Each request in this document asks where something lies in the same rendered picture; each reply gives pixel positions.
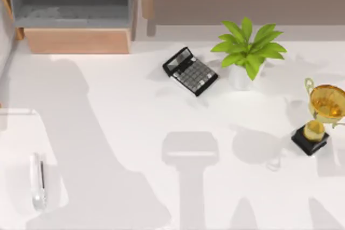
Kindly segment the wooden cupboard frame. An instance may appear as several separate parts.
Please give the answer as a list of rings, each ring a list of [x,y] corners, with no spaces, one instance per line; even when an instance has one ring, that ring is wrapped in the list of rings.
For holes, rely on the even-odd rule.
[[[8,12],[8,15],[10,16],[11,20],[14,21],[10,0],[2,0],[2,1]],[[16,27],[15,36],[16,36],[16,40],[23,40],[25,38],[24,29],[22,27]]]

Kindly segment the black calculator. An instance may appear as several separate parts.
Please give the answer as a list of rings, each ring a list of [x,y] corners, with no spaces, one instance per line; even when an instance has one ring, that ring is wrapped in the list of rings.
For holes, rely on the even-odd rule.
[[[219,75],[198,59],[188,47],[180,49],[162,65],[162,68],[169,78],[196,97],[219,78]]]

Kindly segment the wooden open shelf unit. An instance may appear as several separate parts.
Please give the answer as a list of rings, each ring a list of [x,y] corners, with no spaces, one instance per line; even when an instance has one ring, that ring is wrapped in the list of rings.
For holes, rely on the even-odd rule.
[[[345,0],[141,0],[139,40],[214,40],[221,22],[275,24],[283,40],[345,41]]]

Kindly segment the pale wooden drawer front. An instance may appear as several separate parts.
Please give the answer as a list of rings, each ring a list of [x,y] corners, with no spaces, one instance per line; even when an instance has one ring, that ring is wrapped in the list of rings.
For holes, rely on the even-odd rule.
[[[35,54],[128,54],[130,29],[25,28]]]

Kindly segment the green plant in white pot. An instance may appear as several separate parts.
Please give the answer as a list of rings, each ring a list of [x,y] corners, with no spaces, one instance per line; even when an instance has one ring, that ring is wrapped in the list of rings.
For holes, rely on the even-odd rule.
[[[275,24],[265,24],[256,33],[252,20],[244,17],[241,24],[223,20],[228,33],[218,37],[220,40],[212,53],[223,53],[221,68],[229,69],[229,83],[236,90],[249,90],[260,76],[267,59],[283,60],[287,50],[276,39],[283,32]]]

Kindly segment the gold trophy with black base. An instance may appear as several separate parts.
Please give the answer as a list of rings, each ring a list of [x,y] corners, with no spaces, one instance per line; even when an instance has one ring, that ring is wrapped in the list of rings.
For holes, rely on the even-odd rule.
[[[327,144],[329,134],[325,124],[333,128],[345,126],[340,120],[345,117],[345,90],[329,84],[314,85],[311,78],[305,79],[309,96],[308,109],[312,120],[298,128],[291,140],[308,156],[313,155]]]

